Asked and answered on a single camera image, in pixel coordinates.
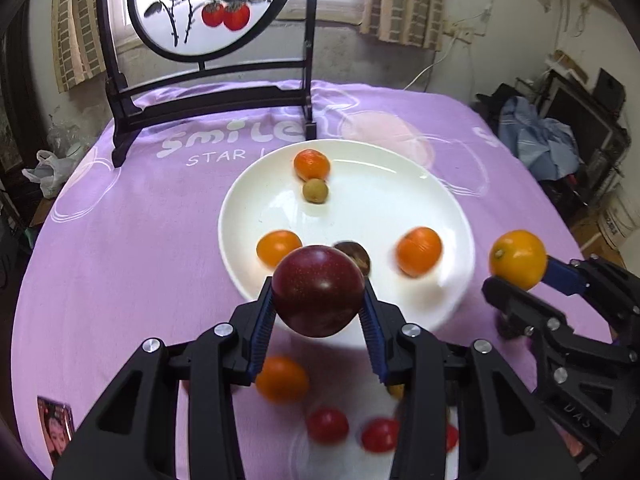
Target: white plate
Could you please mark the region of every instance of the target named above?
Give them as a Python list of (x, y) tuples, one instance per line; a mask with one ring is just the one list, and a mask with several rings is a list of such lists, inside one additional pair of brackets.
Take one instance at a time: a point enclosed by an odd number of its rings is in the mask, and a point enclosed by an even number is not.
[[(307, 148), (331, 161), (329, 198), (322, 205), (304, 200), (293, 170), (293, 158)], [(434, 229), (444, 250), (431, 272), (412, 279), (398, 269), (394, 252), (402, 235), (417, 226)], [(378, 299), (396, 304), (405, 319), (427, 330), (449, 318), (474, 272), (473, 235), (453, 195), (424, 168), (372, 144), (341, 139), (292, 144), (255, 161), (236, 179), (220, 209), (218, 241), (226, 270), (247, 300), (258, 297), (273, 272), (255, 247), (276, 229), (295, 232), (305, 245), (343, 240), (363, 245)], [(365, 346), (357, 317), (321, 341)]]
[[(398, 401), (386, 392), (378, 377), (369, 374), (312, 399), (307, 413), (318, 408), (337, 408), (347, 416), (349, 434), (344, 442), (322, 446), (309, 439), (302, 422), (289, 451), (292, 480), (388, 480), (392, 452), (370, 453), (363, 449), (360, 434), (377, 417), (395, 418)], [(449, 422), (458, 427), (458, 410), (450, 410)], [(444, 480), (458, 478), (458, 444), (447, 453)]]

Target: electrical cable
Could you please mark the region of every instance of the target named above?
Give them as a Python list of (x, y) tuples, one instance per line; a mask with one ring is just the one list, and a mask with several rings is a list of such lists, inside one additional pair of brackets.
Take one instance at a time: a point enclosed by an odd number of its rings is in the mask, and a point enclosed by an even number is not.
[(566, 17), (564, 18), (564, 32), (569, 30), (569, 20), (571, 19), (571, 0), (566, 0)]
[(471, 53), (471, 45), (468, 44), (466, 50), (469, 53), (469, 68), (471, 71), (471, 86), (469, 88), (469, 104), (471, 104), (474, 98), (474, 88), (476, 87), (476, 69), (474, 67), (474, 57)]
[(453, 48), (453, 44), (456, 42), (456, 40), (458, 39), (460, 35), (460, 31), (457, 30), (456, 33), (453, 36), (453, 39), (451, 40), (451, 43), (449, 43), (449, 46), (447, 47), (447, 51), (445, 52), (444, 56), (442, 56), (439, 60), (437, 60), (435, 63), (430, 64), (427, 68), (423, 69), (416, 77), (414, 77), (414, 79), (407, 85), (405, 86), (402, 90), (407, 90), (409, 88), (409, 86), (411, 86), (412, 84), (414, 84), (416, 81), (418, 81), (418, 79), (420, 79), (420, 77), (422, 76), (422, 74), (424, 74), (425, 72), (427, 72), (428, 69), (433, 68), (434, 66), (436, 66), (438, 63), (443, 62), (445, 59), (447, 59), (447, 56), (449, 55), (449, 53), (451, 52), (451, 49)]
[(587, 28), (587, 15), (590, 9), (591, 3), (580, 5), (580, 16), (578, 16), (578, 19), (575, 20), (576, 34), (573, 34), (572, 38), (580, 38), (580, 36), (584, 33), (585, 29)]
[(560, 16), (558, 17), (558, 27), (556, 28), (556, 40), (554, 41), (554, 52), (558, 50), (560, 44), (560, 28), (562, 26), (562, 16), (564, 15), (564, 0), (560, 0)]
[(484, 16), (488, 12), (490, 13), (491, 10), (494, 8), (494, 1), (495, 0), (489, 0), (488, 5), (482, 10), (480, 14), (476, 14), (475, 16), (471, 16), (470, 18), (463, 18), (462, 20), (457, 20), (456, 22), (451, 23), (451, 26), (455, 27), (459, 23), (469, 22), (470, 20), (474, 20), (476, 18), (480, 18), (480, 16)]
[[(564, 52), (562, 53), (562, 56), (560, 56), (557, 60), (556, 63), (560, 64), (560, 62), (565, 58), (568, 57), (567, 54), (565, 54)], [(553, 67), (549, 67), (547, 68), (542, 74), (540, 74), (531, 84), (531, 86), (535, 87), (542, 79), (544, 79), (544, 77), (553, 70)]]

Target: beige curtain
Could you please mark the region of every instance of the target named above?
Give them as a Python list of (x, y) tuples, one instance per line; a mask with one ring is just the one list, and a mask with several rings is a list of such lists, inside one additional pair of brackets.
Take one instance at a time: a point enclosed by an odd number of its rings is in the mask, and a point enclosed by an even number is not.
[(51, 31), (60, 93), (104, 72), (95, 0), (53, 0)]
[(392, 43), (438, 49), (444, 0), (365, 0), (360, 31)]

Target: orange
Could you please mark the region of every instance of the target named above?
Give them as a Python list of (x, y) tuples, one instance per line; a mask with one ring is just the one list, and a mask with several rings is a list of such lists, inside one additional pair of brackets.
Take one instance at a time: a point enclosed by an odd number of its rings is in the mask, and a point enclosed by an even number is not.
[(329, 159), (316, 150), (302, 150), (293, 159), (293, 168), (302, 180), (319, 178), (325, 180), (329, 175)]
[(417, 227), (405, 234), (396, 246), (398, 267), (412, 278), (433, 269), (442, 254), (442, 240), (428, 227)]
[(309, 390), (309, 376), (302, 366), (288, 357), (267, 357), (255, 378), (255, 387), (271, 402), (297, 402)]
[(545, 275), (545, 246), (529, 231), (511, 231), (498, 238), (491, 248), (489, 270), (492, 275), (529, 290)]
[(287, 254), (300, 247), (302, 242), (295, 233), (280, 230), (260, 238), (255, 252), (265, 265), (275, 268)]

